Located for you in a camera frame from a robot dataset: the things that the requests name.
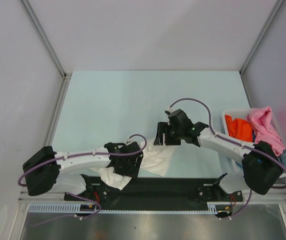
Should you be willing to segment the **white t shirt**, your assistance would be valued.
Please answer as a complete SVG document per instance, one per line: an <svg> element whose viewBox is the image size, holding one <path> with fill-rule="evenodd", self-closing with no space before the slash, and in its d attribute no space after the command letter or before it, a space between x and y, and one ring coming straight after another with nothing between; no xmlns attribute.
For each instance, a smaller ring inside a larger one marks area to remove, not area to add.
<svg viewBox="0 0 286 240"><path fill-rule="evenodd" d="M142 138L141 142L131 141L131 138L128 138L128 141L124 144L129 144L136 142L140 149L143 150L143 159L140 165L140 170L145 170L149 173L155 174L157 176L164 177L169 169L169 165L172 159L172 156L176 150L176 146L163 146L163 145L154 145L151 140L147 139L143 135L137 135ZM129 184L131 180L136 177L121 176L116 173L113 173L113 168L108 165L104 167L91 167L90 170L97 173L100 179L110 187L115 189L123 190L123 188Z"/></svg>

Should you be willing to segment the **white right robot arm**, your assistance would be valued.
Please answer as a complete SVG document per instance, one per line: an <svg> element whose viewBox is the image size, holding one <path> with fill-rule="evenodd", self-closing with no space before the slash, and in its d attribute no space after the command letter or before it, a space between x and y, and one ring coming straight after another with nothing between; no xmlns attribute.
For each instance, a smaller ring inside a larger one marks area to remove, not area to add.
<svg viewBox="0 0 286 240"><path fill-rule="evenodd" d="M225 173L218 178L213 194L220 201L237 190L249 189L265 195L285 171L271 146L264 141L244 142L221 134L203 122L193 123L181 109L167 116L168 121L157 124L155 146L179 146L185 141L223 154L242 166L241 172Z"/></svg>

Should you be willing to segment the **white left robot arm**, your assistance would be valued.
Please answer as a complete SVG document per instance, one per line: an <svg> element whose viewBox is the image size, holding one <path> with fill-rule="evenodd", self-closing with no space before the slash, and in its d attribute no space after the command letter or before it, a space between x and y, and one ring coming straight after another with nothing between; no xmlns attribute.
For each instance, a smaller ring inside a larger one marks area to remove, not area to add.
<svg viewBox="0 0 286 240"><path fill-rule="evenodd" d="M87 200L93 187L86 170L112 168L121 176L135 178L142 159L143 151L137 142L109 142L91 152L77 153L58 153L52 146L45 146L23 164L18 184L26 187L30 196L65 192Z"/></svg>

